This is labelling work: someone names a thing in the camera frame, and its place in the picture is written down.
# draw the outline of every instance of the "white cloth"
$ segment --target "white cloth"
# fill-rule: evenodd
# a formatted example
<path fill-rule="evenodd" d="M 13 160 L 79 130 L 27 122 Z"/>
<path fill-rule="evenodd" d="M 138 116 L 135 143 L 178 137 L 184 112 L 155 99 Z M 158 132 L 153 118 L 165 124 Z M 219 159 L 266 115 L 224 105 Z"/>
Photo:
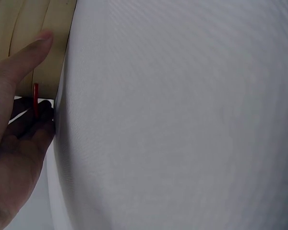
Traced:
<path fill-rule="evenodd" d="M 288 230 L 288 0 L 78 0 L 64 71 L 75 230 Z"/>

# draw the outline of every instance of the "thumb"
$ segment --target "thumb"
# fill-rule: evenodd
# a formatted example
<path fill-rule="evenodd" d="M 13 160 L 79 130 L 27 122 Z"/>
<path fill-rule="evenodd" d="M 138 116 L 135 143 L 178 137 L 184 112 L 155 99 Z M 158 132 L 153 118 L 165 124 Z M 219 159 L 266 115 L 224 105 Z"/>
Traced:
<path fill-rule="evenodd" d="M 12 113 L 17 84 L 46 58 L 52 41 L 53 33 L 43 31 L 35 42 L 0 62 L 0 142 Z"/>

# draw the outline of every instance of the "red object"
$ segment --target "red object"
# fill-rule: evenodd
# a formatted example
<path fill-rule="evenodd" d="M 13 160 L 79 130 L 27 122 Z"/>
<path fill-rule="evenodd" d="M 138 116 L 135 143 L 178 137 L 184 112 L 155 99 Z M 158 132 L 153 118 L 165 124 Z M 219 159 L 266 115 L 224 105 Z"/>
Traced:
<path fill-rule="evenodd" d="M 38 112 L 38 84 L 37 83 L 34 83 L 33 109 L 34 109 L 35 118 L 38 119 L 39 112 Z"/>

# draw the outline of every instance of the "beige fabric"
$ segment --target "beige fabric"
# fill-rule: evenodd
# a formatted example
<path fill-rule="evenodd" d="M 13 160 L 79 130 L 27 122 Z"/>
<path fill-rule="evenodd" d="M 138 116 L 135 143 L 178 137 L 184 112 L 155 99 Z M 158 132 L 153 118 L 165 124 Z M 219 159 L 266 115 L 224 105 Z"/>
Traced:
<path fill-rule="evenodd" d="M 76 0 L 52 0 L 43 29 L 54 32 L 53 48 L 46 60 L 33 73 L 33 83 L 39 83 L 41 98 L 55 99 Z"/>
<path fill-rule="evenodd" d="M 43 29 L 54 32 L 54 43 L 41 66 L 19 84 L 18 96 L 32 96 L 33 83 L 39 97 L 55 99 L 76 0 L 1 0 L 0 60 L 30 44 Z"/>
<path fill-rule="evenodd" d="M 50 0 L 26 0 L 24 2 L 14 27 L 10 55 L 31 43 L 32 38 L 41 31 L 49 3 Z M 24 78 L 18 86 L 17 94 L 26 97 L 32 95 L 32 77 L 33 72 Z"/>

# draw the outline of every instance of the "hand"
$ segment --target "hand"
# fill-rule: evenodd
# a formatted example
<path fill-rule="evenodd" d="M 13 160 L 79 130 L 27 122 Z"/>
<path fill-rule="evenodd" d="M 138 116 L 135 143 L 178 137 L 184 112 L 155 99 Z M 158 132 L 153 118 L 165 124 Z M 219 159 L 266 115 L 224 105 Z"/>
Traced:
<path fill-rule="evenodd" d="M 44 31 L 35 42 L 0 62 L 0 230 L 30 197 L 54 137 L 50 102 L 39 104 L 40 118 L 36 120 L 31 99 L 14 100 L 17 84 L 46 58 L 52 41 L 52 32 Z"/>

